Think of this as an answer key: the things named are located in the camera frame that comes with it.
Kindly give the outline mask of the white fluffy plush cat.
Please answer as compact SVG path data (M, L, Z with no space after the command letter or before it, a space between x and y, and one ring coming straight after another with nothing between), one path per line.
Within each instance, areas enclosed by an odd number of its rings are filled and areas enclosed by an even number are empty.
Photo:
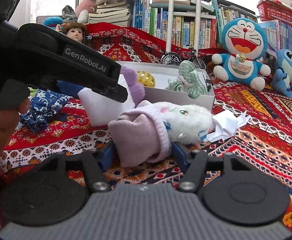
M185 145L204 142L213 128L213 115L198 105L156 103L171 142Z

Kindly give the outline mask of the lilac knit sock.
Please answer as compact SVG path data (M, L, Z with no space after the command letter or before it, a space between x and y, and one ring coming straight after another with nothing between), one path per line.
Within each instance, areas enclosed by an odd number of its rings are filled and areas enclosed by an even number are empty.
M142 101L108 124L122 167L156 163L171 154L171 141L162 114L172 103Z

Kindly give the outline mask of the white foam block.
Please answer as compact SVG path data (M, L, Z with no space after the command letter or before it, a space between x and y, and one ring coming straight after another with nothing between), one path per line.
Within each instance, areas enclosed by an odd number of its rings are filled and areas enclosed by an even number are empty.
M135 108L135 103L123 74L119 76L118 84L128 91L128 98L124 103L111 100L89 88L83 88L78 92L81 104L92 126L105 126L110 121L116 120L122 112Z

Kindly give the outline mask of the white paper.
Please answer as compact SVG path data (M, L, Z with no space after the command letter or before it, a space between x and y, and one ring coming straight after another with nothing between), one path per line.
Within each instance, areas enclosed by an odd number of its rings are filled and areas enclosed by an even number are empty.
M239 116L235 116L231 111L224 110L213 115L214 131L208 133L203 139L204 142L216 142L227 140L235 135L238 128L245 126L251 116L244 111Z

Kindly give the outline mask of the blue floral cloth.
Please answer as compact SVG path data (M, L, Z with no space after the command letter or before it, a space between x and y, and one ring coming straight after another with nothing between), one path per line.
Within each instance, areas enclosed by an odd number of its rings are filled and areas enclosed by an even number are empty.
M20 115L21 125L32 132L46 128L71 98L66 94L38 89L30 99L27 113Z

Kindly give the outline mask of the green checkered cloth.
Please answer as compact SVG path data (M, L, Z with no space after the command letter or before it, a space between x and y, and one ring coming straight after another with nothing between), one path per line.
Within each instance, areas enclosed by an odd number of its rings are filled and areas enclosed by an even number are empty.
M178 77L169 79L167 84L166 90L186 93L192 99L208 95L211 91L211 85L207 83L203 73L198 72L194 64L186 60L179 65Z

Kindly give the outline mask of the purple plush monster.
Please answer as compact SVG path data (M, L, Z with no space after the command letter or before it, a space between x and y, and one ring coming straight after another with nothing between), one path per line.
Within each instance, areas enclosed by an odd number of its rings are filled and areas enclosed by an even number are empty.
M145 98L144 86L141 83L137 82L138 76L133 69L122 66L121 74L123 74L123 76L125 77L132 99L137 106Z

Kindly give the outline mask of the green pink scrunchie bow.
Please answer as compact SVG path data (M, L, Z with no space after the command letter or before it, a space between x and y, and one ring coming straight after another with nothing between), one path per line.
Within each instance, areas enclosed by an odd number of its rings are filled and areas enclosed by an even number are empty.
M37 93L38 89L29 87L29 91L30 91L29 98L33 98L35 94Z

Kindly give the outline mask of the blue white whale plush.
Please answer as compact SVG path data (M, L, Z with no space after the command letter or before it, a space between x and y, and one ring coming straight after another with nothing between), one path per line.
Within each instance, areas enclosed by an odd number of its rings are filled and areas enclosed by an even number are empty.
M63 19L60 18L59 16L51 16L46 18L43 21L43 25L55 29L57 27L57 25L62 25L63 24Z

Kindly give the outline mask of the white cardboard box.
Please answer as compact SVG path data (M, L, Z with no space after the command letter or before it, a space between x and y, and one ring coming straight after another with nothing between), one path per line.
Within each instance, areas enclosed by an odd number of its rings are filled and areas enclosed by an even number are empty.
M145 100L155 102L171 102L177 105L198 105L211 111L213 108L215 95L210 84L210 78L203 69L197 69L199 92L191 91L195 87L193 81L186 81L178 71L177 66L119 61L121 66L125 66L138 73L150 74L154 79L154 87L145 87Z

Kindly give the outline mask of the red patterned blanket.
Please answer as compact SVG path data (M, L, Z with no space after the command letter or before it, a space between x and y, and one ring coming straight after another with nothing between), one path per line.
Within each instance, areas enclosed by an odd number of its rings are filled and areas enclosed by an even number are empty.
M157 63L165 43L144 31L98 23L87 27L90 45L113 60ZM284 224L292 230L292 99L270 87L256 92L235 82L215 82L213 112L247 113L249 122L225 141L197 144L211 156L232 152L259 170L280 180L289 190L290 205ZM57 118L38 133L27 128L15 132L0 157L2 186L56 152L67 155L98 149L110 141L103 127L92 126L81 102L72 98ZM3 218L0 213L0 224Z

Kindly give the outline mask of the black miniature bicycle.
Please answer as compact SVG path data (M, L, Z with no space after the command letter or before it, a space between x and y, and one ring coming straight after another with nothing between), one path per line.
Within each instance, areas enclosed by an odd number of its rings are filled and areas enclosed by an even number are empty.
M189 51L182 51L181 48L177 48L176 52L166 52L161 57L161 64L179 66L183 60L187 60L192 62L196 68L206 70L206 64L203 59L196 55L195 48L191 44L186 45L186 47Z

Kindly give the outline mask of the Doraemon plush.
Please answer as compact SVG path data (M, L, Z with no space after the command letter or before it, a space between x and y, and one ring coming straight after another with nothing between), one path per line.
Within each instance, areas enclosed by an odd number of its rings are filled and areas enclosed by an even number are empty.
M258 61L268 46L260 25L247 18L231 20L224 26L221 43L227 52L211 56L214 76L223 82L234 81L256 91L263 90L271 69Z

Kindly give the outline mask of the Stitch plush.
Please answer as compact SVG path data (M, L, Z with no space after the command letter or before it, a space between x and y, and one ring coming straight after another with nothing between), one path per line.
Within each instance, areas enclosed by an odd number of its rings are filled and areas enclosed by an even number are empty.
M292 51L281 49L277 51L276 56L275 72L271 81L271 87L278 93L292 98Z

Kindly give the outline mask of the red plastic basket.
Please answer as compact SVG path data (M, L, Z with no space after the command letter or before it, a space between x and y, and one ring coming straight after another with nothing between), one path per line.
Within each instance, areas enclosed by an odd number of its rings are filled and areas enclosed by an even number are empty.
M260 0L257 4L261 21L278 20L292 27L292 9L277 0Z

